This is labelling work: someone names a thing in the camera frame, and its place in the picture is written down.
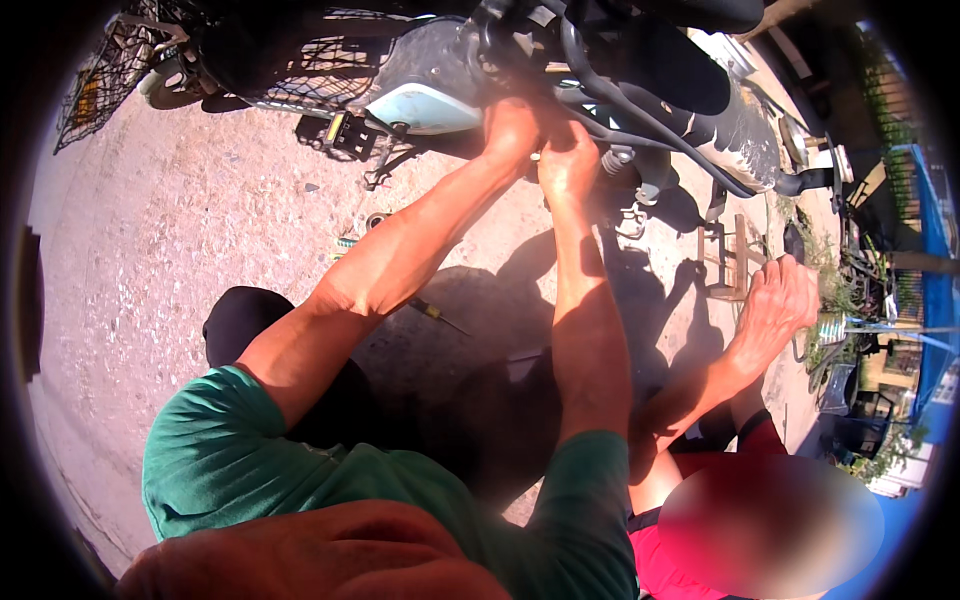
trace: green t-shirt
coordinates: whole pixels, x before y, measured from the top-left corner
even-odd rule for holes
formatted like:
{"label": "green t-shirt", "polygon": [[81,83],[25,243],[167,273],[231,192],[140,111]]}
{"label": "green t-shirt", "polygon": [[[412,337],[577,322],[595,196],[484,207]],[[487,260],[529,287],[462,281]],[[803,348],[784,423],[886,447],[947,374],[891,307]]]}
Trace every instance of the green t-shirt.
{"label": "green t-shirt", "polygon": [[143,503],[158,540],[261,516],[363,499],[413,504],[514,598],[637,596],[626,533],[627,445],[609,431],[554,453],[526,527],[476,506],[431,459],[358,444],[318,449],[283,438],[283,416],[234,367],[211,369],[163,407],[143,457]]}

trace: concrete ground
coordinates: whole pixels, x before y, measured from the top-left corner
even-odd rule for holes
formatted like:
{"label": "concrete ground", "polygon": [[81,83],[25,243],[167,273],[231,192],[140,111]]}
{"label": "concrete ground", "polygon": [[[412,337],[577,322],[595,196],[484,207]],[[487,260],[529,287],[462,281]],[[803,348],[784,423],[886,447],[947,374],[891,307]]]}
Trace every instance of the concrete ground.
{"label": "concrete ground", "polygon": [[[754,79],[799,116],[768,69]],[[201,327],[216,299],[253,285],[303,301],[342,250],[337,237],[356,237],[366,215],[399,210],[463,162],[431,153],[368,193],[359,180],[369,167],[299,145],[297,122],[257,109],[161,112],[134,94],[101,132],[41,157],[31,214],[46,286],[42,373],[30,387],[36,429],[67,513],[116,574],[155,543],[140,502],[144,441],[170,395],[206,370]],[[671,364],[720,352],[735,325],[735,306],[698,294],[682,266],[696,255],[711,181],[685,156],[673,166],[680,188],[664,194],[638,250],[621,252],[612,230],[599,230],[639,395]],[[783,217],[768,196],[769,208],[762,197],[731,199],[722,220],[732,230],[743,212],[779,254]],[[423,291],[471,337],[404,308],[356,350],[376,390],[442,402],[477,367],[548,343],[556,264],[541,198],[534,184],[515,184]],[[800,203],[815,227],[836,231],[823,192]],[[816,411],[789,347],[764,394],[796,450]],[[510,519],[524,522],[535,497]]]}

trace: screwdriver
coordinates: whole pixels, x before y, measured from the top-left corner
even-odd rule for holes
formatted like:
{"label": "screwdriver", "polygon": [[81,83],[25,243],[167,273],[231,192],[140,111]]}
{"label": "screwdriver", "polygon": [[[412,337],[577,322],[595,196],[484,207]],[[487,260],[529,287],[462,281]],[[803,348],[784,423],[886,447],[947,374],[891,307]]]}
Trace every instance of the screwdriver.
{"label": "screwdriver", "polygon": [[426,315],[427,317],[429,317],[429,318],[431,318],[431,319],[435,319],[435,320],[437,320],[437,321],[443,321],[444,323],[450,325],[451,327],[453,327],[453,328],[456,329],[457,331],[463,333],[464,335],[469,336],[469,333],[466,333],[463,329],[461,329],[461,328],[458,327],[457,325],[451,323],[450,321],[448,321],[448,320],[446,319],[446,317],[444,317],[443,315],[441,315],[439,308],[437,308],[437,307],[434,306],[433,304],[428,303],[428,302],[427,302],[426,300],[424,300],[423,298],[420,298],[420,297],[418,297],[418,296],[413,296],[412,298],[410,298],[410,301],[408,301],[407,304],[409,304],[410,306],[413,306],[418,312],[423,313],[423,314]]}

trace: tree trunk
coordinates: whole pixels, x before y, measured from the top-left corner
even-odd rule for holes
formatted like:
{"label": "tree trunk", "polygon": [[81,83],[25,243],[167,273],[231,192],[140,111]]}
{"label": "tree trunk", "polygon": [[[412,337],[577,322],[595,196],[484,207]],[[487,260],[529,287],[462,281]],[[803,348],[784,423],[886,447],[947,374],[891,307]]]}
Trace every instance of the tree trunk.
{"label": "tree trunk", "polygon": [[889,252],[888,258],[894,269],[960,275],[960,260],[952,258],[923,252]]}
{"label": "tree trunk", "polygon": [[738,42],[743,43],[751,37],[759,36],[771,27],[781,24],[797,12],[810,8],[815,2],[817,2],[817,0],[777,0],[777,2],[774,2],[763,10],[763,19],[760,20],[759,25],[746,34],[733,37],[736,38]]}

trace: wooden stool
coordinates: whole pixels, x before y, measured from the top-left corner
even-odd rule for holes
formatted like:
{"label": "wooden stool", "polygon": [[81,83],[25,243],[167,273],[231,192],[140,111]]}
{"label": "wooden stool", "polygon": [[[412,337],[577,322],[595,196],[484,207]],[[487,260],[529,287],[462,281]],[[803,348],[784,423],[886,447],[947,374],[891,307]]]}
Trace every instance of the wooden stool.
{"label": "wooden stool", "polygon": [[[727,237],[731,235],[733,248],[728,250]],[[717,241],[716,256],[707,255],[704,248],[707,240]],[[762,265],[767,261],[765,252],[765,245],[764,252],[757,252],[747,244],[747,224],[742,214],[733,215],[733,233],[726,233],[723,224],[719,221],[697,228],[697,260],[702,263],[709,261],[720,267],[719,282],[707,286],[707,294],[710,298],[727,302],[744,301],[749,289],[747,263],[753,260]]]}

